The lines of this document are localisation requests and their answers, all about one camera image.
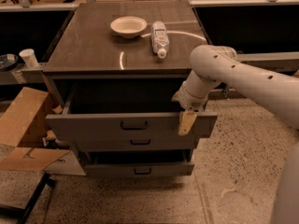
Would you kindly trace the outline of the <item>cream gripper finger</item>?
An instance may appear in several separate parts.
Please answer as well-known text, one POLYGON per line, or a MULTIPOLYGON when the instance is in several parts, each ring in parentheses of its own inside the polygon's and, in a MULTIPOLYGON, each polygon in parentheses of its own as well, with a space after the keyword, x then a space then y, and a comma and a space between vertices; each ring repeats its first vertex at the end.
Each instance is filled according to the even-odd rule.
POLYGON ((197 115, 193 111, 182 111, 179 113, 178 134, 187 135, 191 130, 197 115))

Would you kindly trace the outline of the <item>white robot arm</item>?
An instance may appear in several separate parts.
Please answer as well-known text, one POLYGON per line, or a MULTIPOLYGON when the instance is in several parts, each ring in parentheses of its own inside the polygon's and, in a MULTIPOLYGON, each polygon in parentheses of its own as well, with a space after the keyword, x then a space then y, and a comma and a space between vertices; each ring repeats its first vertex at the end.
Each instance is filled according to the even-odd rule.
MULTIPOLYGON (((189 63, 192 71, 172 98, 184 109, 179 115, 180 135, 188 134, 196 112, 221 83, 299 129, 299 78, 241 63, 236 51, 224 46, 201 45, 191 52, 189 63)), ((270 224, 299 224, 299 144, 284 164, 270 224)))

